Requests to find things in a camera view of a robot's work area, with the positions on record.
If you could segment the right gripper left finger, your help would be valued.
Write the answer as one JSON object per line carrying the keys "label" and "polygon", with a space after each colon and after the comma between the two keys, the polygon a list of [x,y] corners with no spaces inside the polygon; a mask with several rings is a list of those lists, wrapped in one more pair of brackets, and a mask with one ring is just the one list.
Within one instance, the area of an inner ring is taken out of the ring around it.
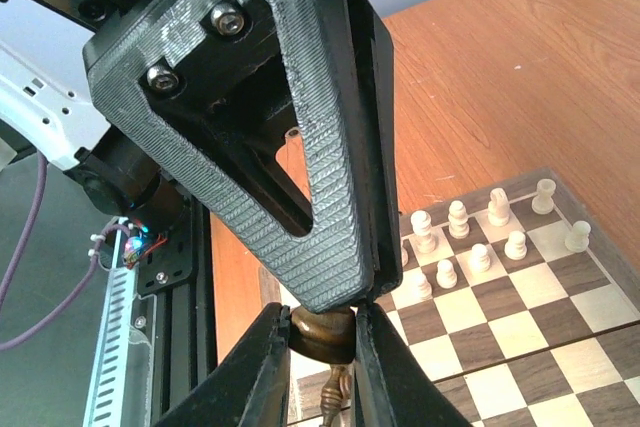
{"label": "right gripper left finger", "polygon": [[159,426],[285,426],[290,309],[267,304],[224,361]]}

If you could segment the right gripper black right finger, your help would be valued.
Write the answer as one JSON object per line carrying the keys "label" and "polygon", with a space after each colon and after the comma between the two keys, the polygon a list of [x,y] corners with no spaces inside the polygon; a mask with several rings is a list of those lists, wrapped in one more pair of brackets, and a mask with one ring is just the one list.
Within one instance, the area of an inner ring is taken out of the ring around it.
{"label": "right gripper black right finger", "polygon": [[355,346],[355,426],[470,424],[426,376],[378,304],[358,306]]}

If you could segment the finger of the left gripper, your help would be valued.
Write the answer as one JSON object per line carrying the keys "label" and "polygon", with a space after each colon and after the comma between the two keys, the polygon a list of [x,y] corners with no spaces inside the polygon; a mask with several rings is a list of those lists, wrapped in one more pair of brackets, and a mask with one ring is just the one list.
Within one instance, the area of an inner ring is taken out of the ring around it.
{"label": "finger of the left gripper", "polygon": [[346,0],[360,100],[364,105],[368,205],[373,219],[374,281],[380,297],[402,278],[394,142],[394,47],[369,0]]}
{"label": "finger of the left gripper", "polygon": [[139,0],[83,50],[95,107],[313,312],[374,280],[347,0]]}

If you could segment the dark rook chess piece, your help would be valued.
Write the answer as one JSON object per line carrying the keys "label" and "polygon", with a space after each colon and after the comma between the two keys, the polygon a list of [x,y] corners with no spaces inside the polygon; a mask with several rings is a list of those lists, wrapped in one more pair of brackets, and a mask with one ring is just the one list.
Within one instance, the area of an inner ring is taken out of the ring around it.
{"label": "dark rook chess piece", "polygon": [[356,319],[347,306],[315,314],[303,306],[291,311],[289,347],[326,364],[350,364],[356,351]]}

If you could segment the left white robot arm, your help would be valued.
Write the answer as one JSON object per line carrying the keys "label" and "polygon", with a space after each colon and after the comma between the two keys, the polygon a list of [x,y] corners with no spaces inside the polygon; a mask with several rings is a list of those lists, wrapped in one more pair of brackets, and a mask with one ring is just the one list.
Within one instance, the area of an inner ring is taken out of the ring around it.
{"label": "left white robot arm", "polygon": [[2,132],[101,211],[165,231],[186,190],[314,313],[399,285],[393,42],[369,0],[30,1],[88,30],[86,82],[3,45]]}

